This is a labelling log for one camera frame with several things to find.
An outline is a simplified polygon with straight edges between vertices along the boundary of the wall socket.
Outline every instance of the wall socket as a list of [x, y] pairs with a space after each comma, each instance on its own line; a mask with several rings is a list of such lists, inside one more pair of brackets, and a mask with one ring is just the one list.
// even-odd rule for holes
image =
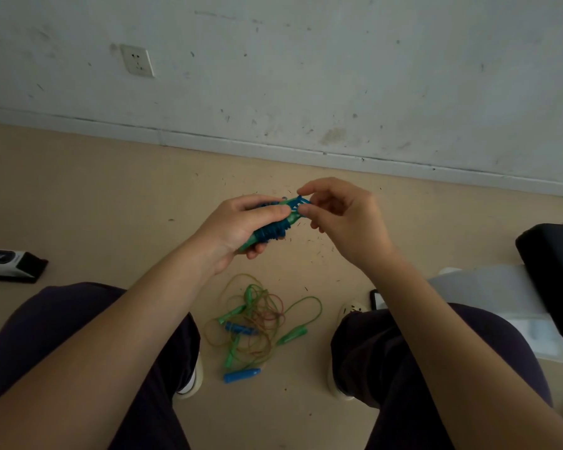
[[145, 48], [121, 44], [121, 55], [130, 74], [154, 77], [150, 57]]

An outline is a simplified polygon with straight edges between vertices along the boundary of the dark pants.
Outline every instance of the dark pants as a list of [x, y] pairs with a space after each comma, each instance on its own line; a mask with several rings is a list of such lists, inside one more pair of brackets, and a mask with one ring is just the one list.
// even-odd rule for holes
[[[22, 304], [0, 331], [0, 395], [124, 292], [73, 284], [48, 287]], [[540, 365], [518, 331], [489, 312], [452, 306], [550, 404]], [[172, 397], [190, 380], [199, 344], [188, 315], [150, 369], [110, 448], [190, 448]], [[452, 448], [421, 372], [387, 310], [350, 314], [331, 347], [338, 387], [380, 409], [368, 449]]]

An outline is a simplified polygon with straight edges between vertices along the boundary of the hand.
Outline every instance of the hand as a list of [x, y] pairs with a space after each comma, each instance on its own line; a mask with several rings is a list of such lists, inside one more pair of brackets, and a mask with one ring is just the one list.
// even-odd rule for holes
[[340, 254], [360, 269], [368, 257], [391, 252], [394, 247], [375, 196], [338, 178], [308, 182], [298, 194], [312, 194], [311, 204], [298, 212], [311, 220], [311, 227], [327, 233]]
[[[258, 207], [260, 204], [279, 202], [281, 199], [271, 196], [250, 194], [224, 200], [204, 221], [202, 226], [191, 237], [198, 241], [202, 248], [213, 253], [214, 273], [225, 270], [233, 260], [236, 252], [250, 235], [267, 224], [281, 221], [290, 215], [288, 205], [268, 205]], [[249, 259], [256, 258], [265, 250], [266, 243], [257, 243], [246, 252]]]

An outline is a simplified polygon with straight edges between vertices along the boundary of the white shoe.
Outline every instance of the white shoe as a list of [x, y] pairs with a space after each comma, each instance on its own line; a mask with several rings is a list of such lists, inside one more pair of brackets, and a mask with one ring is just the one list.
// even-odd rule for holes
[[[359, 303], [355, 300], [351, 302], [346, 302], [340, 308], [340, 312], [338, 313], [338, 320], [337, 325], [339, 326], [342, 320], [350, 313], [363, 313], [365, 311], [369, 311], [369, 308]], [[330, 360], [330, 366], [327, 369], [327, 387], [330, 389], [330, 393], [333, 395], [334, 398], [343, 401], [350, 401], [353, 400], [355, 397], [348, 396], [342, 393], [338, 386], [336, 385], [336, 381], [334, 380], [334, 371], [332, 368], [332, 362]]]
[[180, 400], [185, 400], [190, 396], [195, 395], [196, 392], [200, 389], [203, 379], [204, 371], [202, 369], [202, 357], [200, 356], [199, 352], [198, 359], [196, 360], [196, 366], [194, 367], [194, 372], [192, 373], [190, 381], [184, 387], [178, 390], [177, 393], [175, 393], [175, 397], [179, 398]]

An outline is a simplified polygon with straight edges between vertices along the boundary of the white wall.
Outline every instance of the white wall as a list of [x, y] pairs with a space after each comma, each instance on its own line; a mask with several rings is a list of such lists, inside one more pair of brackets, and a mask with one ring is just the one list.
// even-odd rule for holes
[[0, 122], [563, 195], [563, 0], [0, 0]]

